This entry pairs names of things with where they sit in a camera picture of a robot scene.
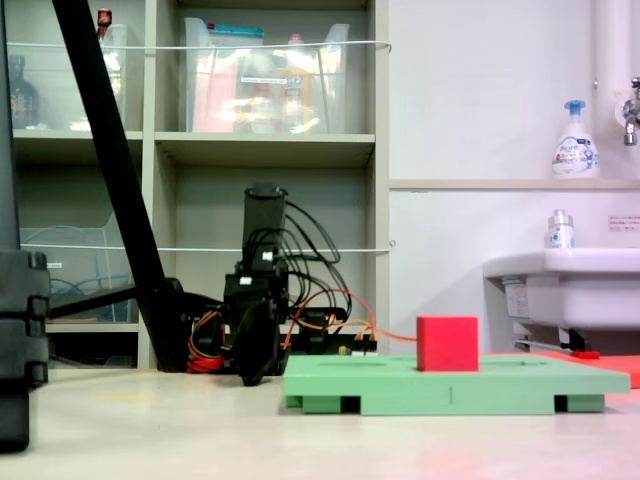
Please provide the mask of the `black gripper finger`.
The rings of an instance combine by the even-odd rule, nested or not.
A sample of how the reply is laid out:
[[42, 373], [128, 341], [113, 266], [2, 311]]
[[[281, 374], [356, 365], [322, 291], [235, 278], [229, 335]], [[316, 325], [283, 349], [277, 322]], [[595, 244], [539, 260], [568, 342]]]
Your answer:
[[256, 352], [259, 343], [259, 303], [247, 306], [243, 311], [236, 329], [235, 336], [235, 363], [237, 371], [246, 387], [256, 386], [259, 383], [258, 361]]
[[279, 369], [279, 324], [270, 300], [263, 300], [256, 307], [251, 343], [251, 384], [258, 385], [265, 376], [275, 375]]

